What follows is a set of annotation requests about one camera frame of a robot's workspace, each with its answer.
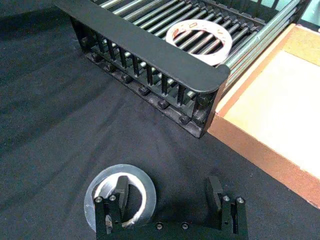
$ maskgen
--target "wooden board edge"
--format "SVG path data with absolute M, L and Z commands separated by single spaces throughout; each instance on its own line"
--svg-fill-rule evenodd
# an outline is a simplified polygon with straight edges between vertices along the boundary
M 273 151 L 219 114 L 208 133 L 242 155 L 268 175 L 320 209 L 320 180 Z
M 220 100 L 216 113 L 224 117 L 228 110 L 237 102 L 241 94 L 250 86 L 256 77 L 264 70 L 275 55 L 281 51 L 291 35 L 296 24 L 290 24 L 273 43 L 257 58 L 240 79 L 232 86 L 226 95 Z

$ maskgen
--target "tape roll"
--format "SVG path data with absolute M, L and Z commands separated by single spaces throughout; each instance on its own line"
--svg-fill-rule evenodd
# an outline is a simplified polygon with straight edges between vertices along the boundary
M 165 41 L 177 47 L 174 42 L 175 37 L 180 33 L 192 30 L 206 31 L 210 34 L 213 34 L 217 39 L 221 41 L 223 47 L 219 51 L 212 54 L 190 53 L 190 55 L 211 66 L 220 64 L 228 57 L 232 47 L 232 37 L 223 26 L 220 26 L 219 24 L 211 21 L 190 19 L 178 22 L 170 27 L 170 29 L 166 32 Z
M 129 164 L 110 166 L 92 180 L 84 197 L 84 215 L 89 226 L 94 231 L 96 231 L 96 213 L 93 199 L 98 196 L 108 198 L 116 188 L 120 176 L 127 176 L 128 183 L 135 186 L 141 194 L 139 210 L 131 219 L 122 222 L 122 227 L 130 228 L 133 225 L 147 224 L 154 214 L 157 195 L 150 177 L 140 168 Z

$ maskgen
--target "black metal clamp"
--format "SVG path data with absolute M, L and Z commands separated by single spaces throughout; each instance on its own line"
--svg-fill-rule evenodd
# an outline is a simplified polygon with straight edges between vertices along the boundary
M 144 226 L 124 229 L 122 217 L 127 205 L 128 178 L 118 179 L 115 190 L 108 198 L 94 199 L 97 240 L 119 239 L 206 239 L 247 240 L 246 202 L 242 197 L 232 201 L 223 195 L 219 179 L 208 178 L 207 197 L 210 211 L 217 216 L 217 229 L 187 222 L 155 222 Z

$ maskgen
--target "black fabric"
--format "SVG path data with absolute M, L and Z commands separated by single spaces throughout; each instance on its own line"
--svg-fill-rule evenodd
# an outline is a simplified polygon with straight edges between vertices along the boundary
M 208 225 L 204 180 L 213 174 L 230 197 L 246 199 L 250 239 L 320 239 L 319 210 L 87 60 L 56 8 L 2 19 L 0 28 L 0 239 L 95 239 L 85 192 L 120 163 L 153 180 L 155 220 Z

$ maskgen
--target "curved black edge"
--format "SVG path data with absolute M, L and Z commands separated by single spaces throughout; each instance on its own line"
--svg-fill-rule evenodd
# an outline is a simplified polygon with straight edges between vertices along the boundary
M 55 0 L 54 4 L 196 93 L 217 91 L 229 76 L 229 69 L 212 67 L 89 0 Z

